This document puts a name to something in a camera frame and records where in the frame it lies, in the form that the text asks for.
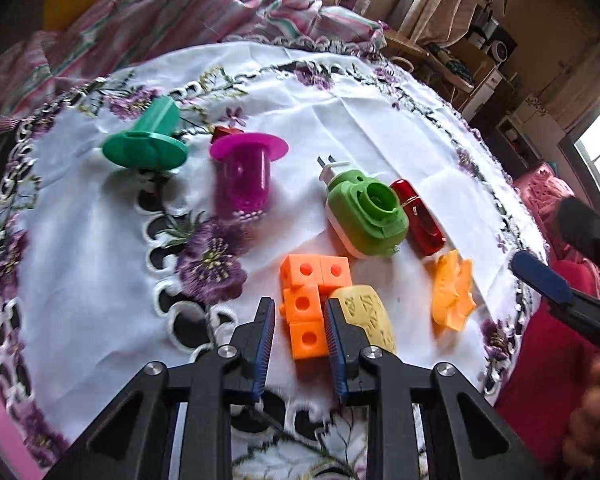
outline green plug-in device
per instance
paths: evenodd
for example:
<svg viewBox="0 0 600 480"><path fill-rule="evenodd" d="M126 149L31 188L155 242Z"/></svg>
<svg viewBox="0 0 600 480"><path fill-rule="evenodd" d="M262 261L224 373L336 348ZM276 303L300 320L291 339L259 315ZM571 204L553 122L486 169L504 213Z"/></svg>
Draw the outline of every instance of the green plug-in device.
<svg viewBox="0 0 600 480"><path fill-rule="evenodd" d="M329 191L327 217L347 251L357 258L397 252L409 220L394 190L331 155L328 164L321 158L318 162L320 180Z"/></svg>
<svg viewBox="0 0 600 480"><path fill-rule="evenodd" d="M168 96L158 97L127 131L110 136L102 153L124 168L167 171L187 160L189 149L171 137L180 121L180 109Z"/></svg>

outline red fabric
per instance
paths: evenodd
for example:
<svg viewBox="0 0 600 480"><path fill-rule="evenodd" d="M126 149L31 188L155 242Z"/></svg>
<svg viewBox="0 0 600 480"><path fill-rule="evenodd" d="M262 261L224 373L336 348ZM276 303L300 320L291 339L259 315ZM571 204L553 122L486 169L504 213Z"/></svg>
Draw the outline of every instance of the red fabric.
<svg viewBox="0 0 600 480"><path fill-rule="evenodd" d="M558 261L552 269L586 294L595 294L588 269ZM548 313L542 300L522 340L518 363L496 410L544 465L561 461L571 412L580 405L597 349Z"/></svg>

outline red plastic container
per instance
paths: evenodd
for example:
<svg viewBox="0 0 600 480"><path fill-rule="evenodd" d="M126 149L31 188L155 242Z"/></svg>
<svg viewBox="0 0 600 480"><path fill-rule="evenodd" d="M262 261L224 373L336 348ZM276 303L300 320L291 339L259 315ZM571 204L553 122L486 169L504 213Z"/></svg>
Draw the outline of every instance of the red plastic container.
<svg viewBox="0 0 600 480"><path fill-rule="evenodd" d="M411 184L403 179L391 184L391 189L395 191L409 218L409 232L417 248L425 256L437 253L445 245L446 238L419 195Z"/></svg>

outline small red object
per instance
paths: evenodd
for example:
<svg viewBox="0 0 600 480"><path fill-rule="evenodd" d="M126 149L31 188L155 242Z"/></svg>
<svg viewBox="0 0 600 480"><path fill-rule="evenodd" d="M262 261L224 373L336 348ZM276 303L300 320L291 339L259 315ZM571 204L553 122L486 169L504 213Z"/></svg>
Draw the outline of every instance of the small red object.
<svg viewBox="0 0 600 480"><path fill-rule="evenodd" d="M244 130L240 128L229 128L228 126L216 126L214 128L214 134L211 137L211 143L213 144L218 139L222 139L222 137L226 137L228 135L236 135L243 134Z"/></svg>
<svg viewBox="0 0 600 480"><path fill-rule="evenodd" d="M391 184L398 196L400 205L409 218L409 232L419 250L425 256L437 253L446 242L446 238L431 216L431 213L406 180L396 180Z"/></svg>

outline pink plastic cup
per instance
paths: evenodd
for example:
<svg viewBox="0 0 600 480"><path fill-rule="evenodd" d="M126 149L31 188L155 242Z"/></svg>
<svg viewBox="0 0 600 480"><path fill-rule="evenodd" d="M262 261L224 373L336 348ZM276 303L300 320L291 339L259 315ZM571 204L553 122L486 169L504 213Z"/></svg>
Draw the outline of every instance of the pink plastic cup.
<svg viewBox="0 0 600 480"><path fill-rule="evenodd" d="M230 135L211 145L209 153L222 164L220 185L234 211L263 211L269 196L270 165L288 150L283 139L261 133Z"/></svg>

